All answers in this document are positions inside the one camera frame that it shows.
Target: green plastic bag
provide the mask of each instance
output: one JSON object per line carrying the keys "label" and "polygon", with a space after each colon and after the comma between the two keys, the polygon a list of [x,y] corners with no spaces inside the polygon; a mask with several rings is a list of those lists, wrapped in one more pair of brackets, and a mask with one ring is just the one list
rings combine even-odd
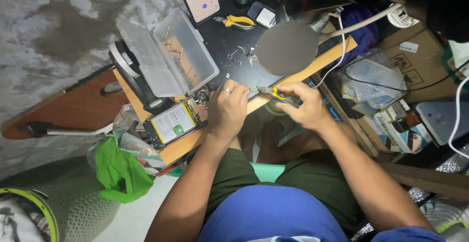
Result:
{"label": "green plastic bag", "polygon": [[144,196],[155,177],[140,167],[135,156],[120,150],[113,137],[104,139],[96,148],[96,177],[106,188],[99,192],[104,198],[129,203]]}

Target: wire cutters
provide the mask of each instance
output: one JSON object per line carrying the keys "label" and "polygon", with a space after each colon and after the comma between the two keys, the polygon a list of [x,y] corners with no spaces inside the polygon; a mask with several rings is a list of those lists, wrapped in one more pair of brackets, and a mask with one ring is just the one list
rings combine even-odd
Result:
{"label": "wire cutters", "polygon": [[[244,31],[251,30],[254,28],[254,21],[252,21],[249,17],[235,17],[232,15],[229,15],[226,18],[214,17],[213,20],[223,23],[225,27],[233,26],[237,29],[241,29]],[[243,23],[247,23],[248,25],[238,24],[236,22],[243,22]]]}
{"label": "wire cutters", "polygon": [[291,105],[292,107],[295,107],[295,108],[298,108],[300,107],[300,105],[294,103],[294,102],[291,102],[290,100],[288,100],[286,97],[288,96],[296,96],[295,94],[293,93],[284,93],[284,92],[281,92],[279,90],[277,90],[277,87],[259,87],[258,89],[262,94],[266,94],[266,95],[270,95],[270,97],[274,100],[274,101],[277,101],[277,102],[282,102],[282,103],[287,103],[289,105]]}

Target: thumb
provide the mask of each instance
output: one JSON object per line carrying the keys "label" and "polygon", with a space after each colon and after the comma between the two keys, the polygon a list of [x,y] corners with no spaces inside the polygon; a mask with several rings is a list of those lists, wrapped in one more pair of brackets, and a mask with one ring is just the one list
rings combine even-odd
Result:
{"label": "thumb", "polygon": [[296,123],[299,122],[301,111],[298,110],[297,108],[287,103],[281,103],[281,102],[276,103],[275,107],[279,108],[284,113],[289,115],[293,119],[293,121],[295,121]]}

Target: green rim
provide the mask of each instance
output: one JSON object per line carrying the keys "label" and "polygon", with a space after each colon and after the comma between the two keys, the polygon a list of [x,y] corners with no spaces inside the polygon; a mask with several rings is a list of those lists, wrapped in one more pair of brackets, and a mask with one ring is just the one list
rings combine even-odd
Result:
{"label": "green rim", "polygon": [[45,219],[47,220],[49,224],[49,230],[51,231],[51,242],[57,242],[57,238],[59,234],[57,233],[58,231],[56,228],[57,224],[56,224],[55,218],[52,215],[51,209],[49,208],[49,206],[47,206],[47,203],[43,201],[43,199],[40,196],[33,193],[32,191],[22,190],[18,188],[2,188],[0,189],[0,194],[3,194],[3,193],[13,193],[13,194],[22,196],[26,199],[29,199],[35,205],[37,205],[39,209],[41,209],[42,213],[45,216]]}

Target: phone battery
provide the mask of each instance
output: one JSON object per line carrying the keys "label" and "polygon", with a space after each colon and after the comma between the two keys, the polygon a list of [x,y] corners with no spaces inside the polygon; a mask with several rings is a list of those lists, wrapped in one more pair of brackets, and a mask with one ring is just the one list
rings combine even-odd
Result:
{"label": "phone battery", "polygon": [[185,103],[168,109],[150,122],[163,144],[196,126]]}

